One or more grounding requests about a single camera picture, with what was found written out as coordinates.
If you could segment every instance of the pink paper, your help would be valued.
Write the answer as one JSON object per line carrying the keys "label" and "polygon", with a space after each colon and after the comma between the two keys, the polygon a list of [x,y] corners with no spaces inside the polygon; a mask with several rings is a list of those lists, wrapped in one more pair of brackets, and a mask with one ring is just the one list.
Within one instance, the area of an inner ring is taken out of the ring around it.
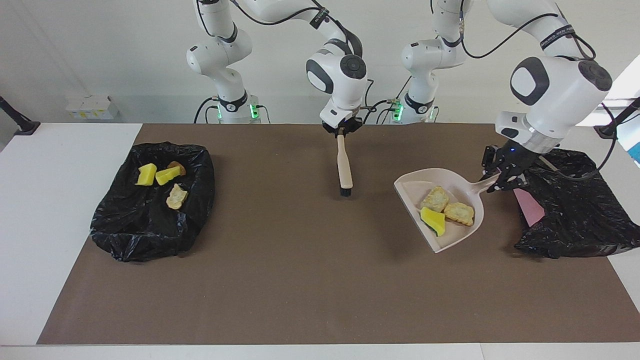
{"label": "pink paper", "polygon": [[520,209],[522,209],[524,218],[527,220],[529,226],[533,226],[536,222],[542,220],[545,216],[545,210],[529,192],[522,189],[514,189],[513,193],[516,195],[516,199],[518,199]]}

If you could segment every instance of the black plastic bag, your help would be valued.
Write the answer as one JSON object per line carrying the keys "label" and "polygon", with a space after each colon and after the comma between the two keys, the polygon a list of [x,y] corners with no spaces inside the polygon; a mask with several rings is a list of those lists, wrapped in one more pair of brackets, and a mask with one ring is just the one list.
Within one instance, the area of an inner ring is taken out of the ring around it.
{"label": "black plastic bag", "polygon": [[[583,152],[556,149],[545,157],[573,177],[596,169]],[[530,185],[524,190],[544,208],[545,216],[531,228],[525,225],[516,249],[557,259],[608,256],[640,246],[640,227],[629,219],[600,174],[575,182],[537,163],[525,176]]]}
{"label": "black plastic bag", "polygon": [[[178,161],[187,170],[163,186],[137,186],[139,167],[158,170]],[[180,210],[166,199],[173,185],[189,192]],[[92,240],[118,261],[149,261],[189,250],[207,221],[214,199],[214,169],[206,148],[197,145],[135,145],[91,222]]]}

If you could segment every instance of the black pole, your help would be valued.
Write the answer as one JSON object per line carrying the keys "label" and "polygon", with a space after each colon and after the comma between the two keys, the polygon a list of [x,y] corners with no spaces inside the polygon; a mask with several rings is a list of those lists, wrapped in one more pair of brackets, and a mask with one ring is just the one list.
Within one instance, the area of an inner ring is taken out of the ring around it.
{"label": "black pole", "polygon": [[9,103],[6,102],[6,100],[1,96],[0,109],[4,110],[4,112],[9,115],[9,117],[13,119],[13,121],[15,121],[15,123],[20,127],[20,130],[16,131],[14,135],[31,135],[36,131],[38,126],[40,126],[40,122],[31,121],[31,119],[19,113],[16,109],[9,105]]}
{"label": "black pole", "polygon": [[603,139],[613,138],[613,133],[616,130],[616,127],[627,120],[627,118],[629,118],[631,114],[635,113],[638,108],[640,108],[640,97],[634,100],[634,102],[627,106],[626,109],[622,110],[622,112],[609,125],[596,126],[596,132]]}

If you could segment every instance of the brown table surface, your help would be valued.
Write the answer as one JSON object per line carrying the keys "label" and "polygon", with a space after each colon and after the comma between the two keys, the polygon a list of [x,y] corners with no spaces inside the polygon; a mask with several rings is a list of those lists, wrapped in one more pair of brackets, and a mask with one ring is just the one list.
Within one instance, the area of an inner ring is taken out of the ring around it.
{"label": "brown table surface", "polygon": [[492,126],[367,126],[347,137],[339,196],[319,126],[144,125],[136,143],[204,145],[214,211],[188,253],[118,263],[90,240],[39,344],[640,341],[605,258],[531,258],[511,192],[483,194],[480,229],[434,254],[393,182],[422,168],[475,181]]}

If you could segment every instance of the yellow sponge piece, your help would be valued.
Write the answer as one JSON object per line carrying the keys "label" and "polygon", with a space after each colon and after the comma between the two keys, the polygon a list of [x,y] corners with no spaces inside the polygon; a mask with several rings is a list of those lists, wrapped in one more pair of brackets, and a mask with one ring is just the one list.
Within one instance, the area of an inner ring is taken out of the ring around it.
{"label": "yellow sponge piece", "polygon": [[154,176],[156,176],[157,167],[154,164],[146,164],[139,167],[140,176],[138,176],[138,182],[136,185],[151,186],[154,184]]}
{"label": "yellow sponge piece", "polygon": [[438,237],[444,234],[445,216],[443,213],[437,213],[429,208],[422,208],[422,210],[420,210],[420,219],[422,219]]}
{"label": "yellow sponge piece", "polygon": [[172,167],[166,170],[156,172],[156,180],[160,186],[180,176],[180,168]]}

